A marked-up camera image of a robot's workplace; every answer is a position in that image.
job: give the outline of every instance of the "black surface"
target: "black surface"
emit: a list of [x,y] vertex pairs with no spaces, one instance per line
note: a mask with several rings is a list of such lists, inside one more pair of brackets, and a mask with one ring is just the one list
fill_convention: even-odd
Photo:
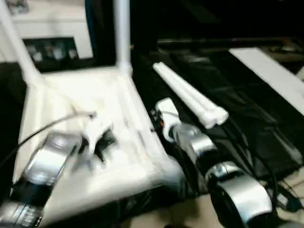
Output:
[[[134,56],[133,79],[147,110],[153,109],[157,101],[170,97],[184,122],[200,127],[240,163],[247,157],[240,143],[242,137],[246,137],[248,148],[259,153],[279,178],[301,167],[304,117],[228,52],[208,56],[196,54],[201,58],[196,63],[187,62],[191,55],[155,53]],[[204,129],[196,116],[154,72],[152,63],[156,61],[168,64],[216,104],[228,110],[229,120],[222,126]],[[176,157],[175,150],[166,142],[164,144],[167,152]],[[259,177],[269,178],[259,160],[253,159],[253,165]]]

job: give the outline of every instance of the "white fluorescent tube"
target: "white fluorescent tube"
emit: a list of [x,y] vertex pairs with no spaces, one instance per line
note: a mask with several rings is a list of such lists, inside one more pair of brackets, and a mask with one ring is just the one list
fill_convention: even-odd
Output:
[[170,88],[179,96],[179,98],[186,104],[186,106],[198,117],[199,121],[210,129],[216,124],[216,119],[210,111],[204,109],[191,95],[189,95],[183,87],[176,81],[172,80],[166,72],[158,66],[153,64],[153,69],[162,77],[162,79],[170,86]]
[[196,99],[197,102],[199,102],[204,109],[206,109],[207,111],[211,111],[214,114],[218,125],[223,124],[228,119],[229,114],[224,108],[214,104],[211,100],[209,100],[206,96],[201,94],[196,88],[190,85],[186,80],[184,80],[178,74],[176,74],[163,62],[160,62],[157,65],[160,68],[164,69],[168,74],[170,74],[170,78],[172,80],[175,80],[176,83],[180,84],[180,86],[183,87],[184,90],[188,94],[190,94],[194,99]]

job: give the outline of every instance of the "white object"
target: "white object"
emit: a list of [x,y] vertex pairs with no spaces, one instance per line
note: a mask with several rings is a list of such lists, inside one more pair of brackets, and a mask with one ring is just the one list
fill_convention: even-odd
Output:
[[87,155],[91,158],[95,151],[95,146],[98,140],[101,139],[103,134],[109,130],[111,127],[111,122],[107,121],[107,118],[101,118],[99,116],[93,117],[85,126],[83,130],[83,136],[88,140],[89,146]]
[[258,48],[233,48],[230,53],[304,115],[304,83]]
[[[125,22],[130,20],[128,4],[128,0],[115,1],[115,17],[118,17],[116,37],[130,34],[130,28],[124,27]],[[10,36],[19,39],[22,46],[17,33]],[[118,44],[120,39],[125,41],[124,44]],[[67,162],[44,208],[41,226],[159,185],[168,184],[177,188],[183,177],[179,164],[166,154],[157,134],[150,130],[152,123],[130,76],[130,50],[126,48],[130,45],[130,38],[120,39],[116,40],[116,47],[123,48],[117,51],[117,59],[121,60],[117,62],[118,66],[44,74],[43,80],[37,71],[38,77],[35,79],[41,83],[35,80],[28,82],[20,128],[21,141],[49,122],[70,114],[72,109],[69,103],[73,102],[76,111],[95,111],[102,119],[111,120],[113,134],[119,143],[119,150],[107,151],[103,164],[93,162],[94,172],[88,166],[82,166],[72,173],[75,159]],[[23,54],[29,60],[29,66],[33,65],[28,52]],[[19,59],[27,72],[28,66],[23,61]],[[73,119],[54,128],[64,132],[81,131],[86,120]],[[96,123],[91,127],[91,132],[96,133]],[[35,148],[47,133],[37,135],[20,148],[13,181],[19,179]]]
[[207,110],[207,112],[212,113],[216,118],[216,123],[218,125],[223,124],[229,117],[228,112],[223,109],[222,107],[217,106],[214,104],[211,100],[209,100],[206,96],[201,94],[196,88],[191,86],[186,80],[184,80],[181,76],[176,74],[172,69],[170,69],[167,65],[165,65],[163,62],[160,62],[158,66],[161,66],[162,68],[166,69],[170,74],[171,77],[173,77],[184,89],[191,94],[191,96],[197,100],[204,109]]
[[188,108],[198,117],[199,121],[207,128],[210,129],[216,124],[214,115],[211,115],[204,109],[199,102],[187,93],[186,90],[174,81],[169,75],[162,70],[158,64],[153,64],[154,70],[162,77],[162,79],[170,86],[170,88],[180,97],[180,99],[188,106]]
[[154,63],[153,68],[207,129],[227,120],[226,110],[216,106],[164,63]]
[[160,112],[163,120],[162,133],[164,138],[173,143],[175,140],[169,136],[170,129],[177,124],[181,124],[179,112],[177,111],[173,101],[170,98],[165,98],[156,103],[155,109]]
[[[75,41],[79,58],[93,56],[86,24],[84,0],[28,0],[28,13],[12,15],[15,28],[22,38],[68,38]],[[16,62],[16,50],[10,46],[0,24],[0,62]]]

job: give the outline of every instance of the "wire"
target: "wire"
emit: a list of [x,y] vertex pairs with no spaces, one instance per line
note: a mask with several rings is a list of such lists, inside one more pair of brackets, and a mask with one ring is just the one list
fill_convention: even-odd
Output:
[[276,175],[274,174],[273,170],[271,169],[271,167],[268,165],[268,163],[256,152],[256,150],[251,150],[249,148],[249,146],[246,145],[246,143],[243,141],[243,138],[242,138],[242,134],[240,133],[240,129],[239,128],[236,128],[236,131],[240,134],[241,136],[241,142],[242,142],[242,146],[244,146],[248,151],[251,152],[251,155],[255,156],[256,158],[258,158],[260,160],[260,162],[264,165],[265,169],[267,170],[267,172],[269,173],[269,175],[271,176],[272,178],[272,182],[273,182],[273,186],[274,186],[274,194],[273,194],[273,197],[272,197],[272,204],[273,204],[273,208],[274,210],[276,210],[276,207],[277,207],[277,196],[279,194],[279,190],[278,190],[278,182],[277,182],[277,179],[276,179]]
[[20,142],[0,163],[0,169],[1,167],[9,160],[9,158],[16,154],[19,150],[19,148],[24,145],[28,140],[30,140],[31,138],[33,138],[35,135],[39,134],[40,132],[58,124],[61,123],[63,121],[69,120],[69,119],[73,119],[75,117],[81,117],[81,116],[88,116],[90,118],[92,118],[94,116],[94,113],[88,113],[88,112],[81,112],[81,113],[76,113],[76,114],[71,114],[71,115],[67,115],[65,117],[62,117],[60,119],[57,119],[47,125],[45,125],[44,127],[40,128],[39,130],[37,130],[36,132],[34,132],[33,134],[31,134],[30,136],[28,136],[27,138],[25,138],[22,142]]
[[295,196],[300,199],[300,196],[298,195],[298,193],[296,193],[292,186],[290,186],[285,180],[282,180],[282,182],[288,187],[287,190],[291,190],[295,194]]
[[[167,111],[162,111],[163,114],[170,114],[173,116],[176,116],[179,118],[179,116],[177,114],[171,113],[171,112],[167,112]],[[257,178],[257,174],[255,172],[254,167],[250,164],[250,162],[248,161],[248,159],[245,157],[245,155],[240,151],[239,146],[241,147],[245,147],[252,155],[252,151],[254,152],[253,156],[258,158],[260,160],[260,162],[263,164],[263,166],[265,167],[265,169],[267,170],[267,172],[269,173],[269,175],[271,176],[272,182],[273,182],[273,186],[274,186],[274,194],[272,197],[272,203],[273,203],[273,207],[274,210],[276,210],[277,207],[277,196],[278,196],[278,181],[276,179],[276,175],[274,174],[273,170],[271,169],[271,167],[268,165],[268,163],[255,151],[249,148],[248,145],[246,145],[246,143],[244,142],[244,138],[245,137],[242,132],[240,132],[240,129],[236,126],[236,123],[233,123],[233,126],[235,127],[236,131],[240,134],[240,138],[242,140],[241,143],[239,140],[235,139],[234,137],[232,137],[229,133],[229,131],[226,129],[226,127],[222,126],[223,131],[226,134],[226,139],[230,140],[231,143],[234,145],[235,149],[238,151],[239,155],[241,156],[243,162],[245,163],[245,165],[248,167],[249,171]]]

